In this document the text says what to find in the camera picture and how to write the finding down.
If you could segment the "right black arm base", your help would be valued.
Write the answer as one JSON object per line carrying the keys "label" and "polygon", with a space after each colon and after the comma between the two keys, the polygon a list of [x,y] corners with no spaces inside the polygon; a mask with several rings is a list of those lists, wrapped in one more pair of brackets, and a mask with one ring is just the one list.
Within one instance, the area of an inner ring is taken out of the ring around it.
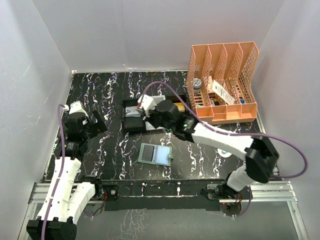
{"label": "right black arm base", "polygon": [[231,200],[234,203],[252,198],[252,194],[247,186],[240,191],[236,191],[227,186],[226,183],[209,183],[201,189],[200,193],[209,200]]}

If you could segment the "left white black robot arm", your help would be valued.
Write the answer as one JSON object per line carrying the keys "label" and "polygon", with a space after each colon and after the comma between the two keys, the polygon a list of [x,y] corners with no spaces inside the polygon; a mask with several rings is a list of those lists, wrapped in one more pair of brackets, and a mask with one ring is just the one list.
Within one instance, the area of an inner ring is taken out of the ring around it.
{"label": "left white black robot arm", "polygon": [[90,199],[103,195],[101,181],[86,175],[74,186],[78,170],[88,150],[88,141],[107,131],[99,113],[93,121],[80,101],[64,105],[66,123],[60,123],[60,142],[55,152],[55,167],[42,208],[36,219],[28,220],[26,231],[33,240],[74,240],[77,222]]}

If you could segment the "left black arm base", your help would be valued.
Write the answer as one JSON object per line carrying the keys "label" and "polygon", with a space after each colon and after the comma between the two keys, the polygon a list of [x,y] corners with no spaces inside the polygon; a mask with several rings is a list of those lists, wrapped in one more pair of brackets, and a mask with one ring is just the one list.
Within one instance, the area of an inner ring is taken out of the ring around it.
{"label": "left black arm base", "polygon": [[94,190],[91,201],[117,201],[119,198],[119,186],[116,184],[96,184]]}

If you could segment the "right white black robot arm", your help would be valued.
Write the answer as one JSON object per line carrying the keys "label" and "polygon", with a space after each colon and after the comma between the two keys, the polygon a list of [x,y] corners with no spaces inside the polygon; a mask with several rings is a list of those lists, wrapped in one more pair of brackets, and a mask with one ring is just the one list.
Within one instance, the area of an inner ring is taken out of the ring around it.
{"label": "right white black robot arm", "polygon": [[268,183],[279,153],[266,136],[239,136],[233,132],[201,123],[181,113],[171,100],[156,103],[153,98],[139,104],[143,118],[154,128],[165,128],[182,141],[204,144],[224,150],[243,160],[244,164],[229,173],[222,184],[207,193],[233,199],[251,183]]}

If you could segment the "green card holder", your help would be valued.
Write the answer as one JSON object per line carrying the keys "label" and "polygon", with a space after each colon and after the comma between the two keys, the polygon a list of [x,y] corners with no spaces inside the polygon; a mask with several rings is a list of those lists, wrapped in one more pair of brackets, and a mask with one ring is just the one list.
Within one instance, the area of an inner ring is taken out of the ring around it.
{"label": "green card holder", "polygon": [[[142,161],[144,145],[154,146],[152,162]],[[150,143],[142,143],[140,146],[140,151],[138,156],[139,163],[169,167],[173,159],[174,159],[174,155],[172,153],[171,146],[156,145],[156,144],[150,144]]]}

